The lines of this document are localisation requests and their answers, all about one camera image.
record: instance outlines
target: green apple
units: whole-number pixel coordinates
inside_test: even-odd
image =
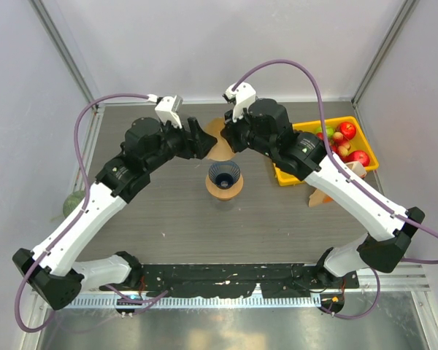
[[[322,132],[323,132],[323,128],[320,125],[316,128],[315,133],[322,133]],[[330,139],[334,134],[334,129],[331,126],[326,126],[326,133],[328,134],[328,139]]]

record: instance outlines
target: white wall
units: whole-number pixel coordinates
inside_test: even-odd
[[[72,129],[84,104],[29,3],[0,1],[0,349],[16,349],[21,334],[12,255],[60,222],[76,169]]]
[[[101,94],[178,93],[221,100],[273,58],[304,64],[323,97],[353,97],[402,0],[57,0]],[[59,15],[54,1],[49,10]],[[289,67],[249,80],[261,96],[314,100]]]
[[[426,212],[438,230],[438,0],[419,1],[360,105],[388,197]],[[418,232],[409,256],[438,258]],[[426,268],[438,301],[438,266]]]

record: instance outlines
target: yellow plastic crate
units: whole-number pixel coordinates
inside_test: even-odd
[[[337,126],[342,122],[351,122],[352,124],[354,124],[357,128],[357,134],[352,140],[350,140],[349,153],[357,150],[365,151],[367,155],[370,157],[370,164],[365,167],[365,170],[373,171],[375,169],[378,169],[378,166],[380,166],[380,164],[378,163],[378,159],[375,157],[373,150],[370,147],[368,141],[366,140],[366,137],[362,132],[362,129],[360,128],[360,125],[358,124],[356,118],[351,116],[346,116],[346,117],[339,117],[333,119],[326,119],[325,121],[326,121],[326,126],[331,126],[334,130],[336,130]],[[315,130],[318,126],[321,126],[321,122],[319,120],[315,120],[312,122],[298,122],[296,124],[293,124],[293,129],[315,133]],[[301,184],[304,182],[298,180],[293,175],[281,171],[276,167],[275,164],[273,165],[276,171],[276,177],[277,177],[277,181],[279,182],[279,185],[290,186],[292,184]]]

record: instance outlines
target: apple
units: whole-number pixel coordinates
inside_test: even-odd
[[[353,151],[347,157],[348,162],[360,162],[363,166],[370,164],[370,157],[364,151]]]
[[[357,133],[356,126],[351,122],[341,122],[337,130],[344,135],[347,140],[353,139]]]
[[[349,154],[349,150],[344,146],[337,147],[337,155],[340,156],[341,159],[347,157],[348,154]]]
[[[321,125],[316,128],[315,133],[323,133]],[[330,139],[334,134],[334,129],[331,126],[326,126],[326,133],[328,134],[328,139]]]
[[[342,140],[342,142],[339,143],[339,146],[344,147],[348,151],[350,149],[350,142],[344,139]]]
[[[342,133],[340,133],[339,131],[336,131],[335,133],[333,133],[332,139],[338,144],[344,140],[344,135],[342,135]]]

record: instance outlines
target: wooden table surface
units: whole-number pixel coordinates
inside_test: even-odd
[[[315,120],[315,103],[285,104],[293,123]],[[348,102],[329,102],[326,117],[354,115]],[[184,105],[181,112],[206,125],[226,104]],[[131,122],[155,117],[153,106],[108,106],[91,163],[90,177],[119,152]],[[307,184],[281,187],[269,159],[246,150],[234,161],[245,185],[239,196],[220,202],[206,190],[210,160],[175,158],[151,175],[151,183],[115,215],[78,260],[126,250],[144,263],[314,263],[330,246],[365,233],[336,203],[308,207]],[[369,174],[366,180],[376,186]]]

